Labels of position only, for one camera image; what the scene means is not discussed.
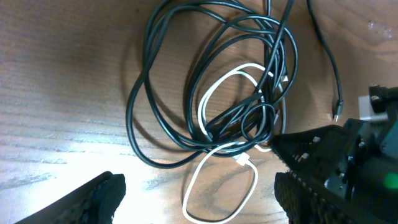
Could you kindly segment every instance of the black cord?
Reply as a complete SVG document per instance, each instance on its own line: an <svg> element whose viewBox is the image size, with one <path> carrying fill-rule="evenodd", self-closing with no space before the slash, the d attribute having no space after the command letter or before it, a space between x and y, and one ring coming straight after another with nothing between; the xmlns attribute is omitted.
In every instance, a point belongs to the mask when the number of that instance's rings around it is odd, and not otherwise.
<svg viewBox="0 0 398 224"><path fill-rule="evenodd" d="M246 7L237 0L230 0L230 1L220 1L220 0L195 1L194 0L178 4L174 7L171 7L167 11L163 12L166 5L169 2L170 0L163 0L163 2L155 8L154 12L152 13L147 23L144 34L144 44L142 46L143 69L140 75L138 76L130 92L129 99L127 101L127 110L126 110L127 136L129 138L129 141L131 143L134 152L146 164L149 164L153 167L170 169L182 166L192 161L194 158L196 158L203 152L209 152L210 150L212 150L217 146L232 142L243 136L247 137L248 136L247 133L250 132L250 130L252 130L253 128L255 128L259 123L261 123L263 114L257 109L265 105L266 105L266 116L267 116L266 121L268 121L266 123L267 124L266 127L258 129L256 135L251 139L247 138L248 141L245 142L244 144L233 145L229 148L223 149L223 152L214 153L214 156L218 157L235 156L253 148L259 142L264 142L270 139L274 129L272 122L274 120L273 117L275 116L274 107L276 107L279 101L286 95L286 93L292 86L297 73L297 62L298 62L297 46L292 34L289 32L287 28L285 28L285 24L287 22L287 18L289 16L289 12L290 9L292 8L294 0L288 0L284 16L280 22L271 17L256 14L252 9ZM203 7L206 5L219 5L223 7L230 7L233 9L238 9L240 11L243 11L247 15L237 17L232 21L228 21L226 18L217 14L216 12ZM182 11L201 12L224 23L224 26L211 39L210 43L203 51L200 59L196 63L192 76L188 81L188 85L186 88L187 92L184 98L184 109L185 109L186 123L191 138L188 138L178 133L163 118L156 105L149 79L150 68L154 63L156 55L159 52L169 22L174 14ZM253 20L258 25L259 28L255 29L239 25L240 21L245 21L245 20ZM237 30L245 31L248 34L243 34L238 37L235 37L223 43L218 48L215 48L215 46L219 44L218 41L221 35L224 33L226 29L230 27ZM290 74L290 80L288 84L283 89L282 93L276 96L274 95L274 90L276 88L276 86L274 86L274 83L278 82L281 76L286 75L287 72L285 64L286 54L284 49L284 43L281 41L282 38L288 39L292 44L294 52L294 66ZM256 91L255 93L253 93L252 96L232 106L231 108L229 108L228 110L217 116L215 119L210 121L206 126L206 129L209 131L209 133L215 133L215 134L211 139L207 139L203 133L197 131L197 127L194 125L193 122L192 108L193 108L193 96L195 94L195 90L198 86L198 83L203 73L205 72L209 64L216 58L216 56L230 45L245 39L259 39L263 42L264 55L266 56L264 67L266 67L267 71L272 72L274 76L270 77L266 75L267 73L264 73L261 77L261 83L259 83L256 89L260 90L266 88L270 89L271 91L267 91L267 93L263 92L261 94L258 93L258 91ZM142 84L145 85L150 106L160 126L167 133L170 139L173 140L173 142L175 142L184 151L194 152L193 154L191 154L190 156L181 161L172 164L161 164L146 157L139 149L138 143L134 135L134 129L132 127L132 117L133 117L134 102L136 100L136 96ZM259 101L260 97L262 96L268 100L266 100L266 102L263 105L256 104L253 106L254 102Z"/></svg>
<svg viewBox="0 0 398 224"><path fill-rule="evenodd" d="M343 90L342 90L342 87L341 87L340 75L338 73L335 56L333 56L333 53L331 52L328 43L326 42L324 36L322 35L318 19L315 16L315 14L313 13L311 0L307 0L307 6L308 6L308 12L310 13L310 16L311 16L311 19L312 19L312 22L313 22L313 26L315 28L315 33L317 34L317 37L318 37L319 41L323 45L323 48L325 48L326 53L328 54L328 56L330 58L330 62L331 62L331 65L333 67L333 71L335 73L336 84L337 84L337 92L338 92L338 100L336 102L335 107L333 108L333 119L336 116L336 120L337 120L338 116L343 112L343 105L344 105Z"/></svg>

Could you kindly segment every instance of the table surface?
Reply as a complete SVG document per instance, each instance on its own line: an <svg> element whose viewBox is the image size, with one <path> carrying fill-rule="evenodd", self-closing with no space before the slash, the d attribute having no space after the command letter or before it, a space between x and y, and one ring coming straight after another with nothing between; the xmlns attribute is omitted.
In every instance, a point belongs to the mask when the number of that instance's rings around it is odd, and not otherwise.
<svg viewBox="0 0 398 224"><path fill-rule="evenodd" d="M181 212L182 194L203 156L178 169L149 167L133 153L124 122L126 99L140 72L143 29L158 2L2 1L0 223L37 212L106 170L126 176L127 193L114 223L188 223ZM260 0L243 2L262 9ZM279 18L284 4L275 2L272 15ZM337 124L342 125L358 118L358 97L367 95L370 83L398 86L398 2L323 0L314 1L314 7L340 69L345 110ZM197 49L217 24L198 13L175 16L151 70L158 104L181 132L185 79ZM335 85L305 1L295 3L288 28L300 57L287 97L287 132L292 133L331 123ZM234 65L260 62L259 46L248 40L229 47L206 71L198 95ZM210 100L208 116L252 90L246 80L227 80ZM142 150L162 162L187 156L171 151L177 147L155 120L143 91L134 110ZM287 168L270 152L249 153L259 169L259 183L231 223L287 223L273 188L275 173ZM223 218L238 205L251 179L249 167L211 158L188 209L199 217Z"/></svg>

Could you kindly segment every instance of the cable connector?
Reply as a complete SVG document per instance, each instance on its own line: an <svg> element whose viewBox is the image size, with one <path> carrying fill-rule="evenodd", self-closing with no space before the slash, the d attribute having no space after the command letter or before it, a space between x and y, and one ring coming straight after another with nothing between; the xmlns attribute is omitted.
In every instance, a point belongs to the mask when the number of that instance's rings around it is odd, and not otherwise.
<svg viewBox="0 0 398 224"><path fill-rule="evenodd" d="M337 100L336 106L333 108L333 120L336 118L336 122L338 120L338 117L343 112L343 105L344 105L344 101L343 100Z"/></svg>
<svg viewBox="0 0 398 224"><path fill-rule="evenodd" d="M247 153L242 153L236 156L233 156L234 160L240 164L241 166L244 166L248 163L250 156Z"/></svg>

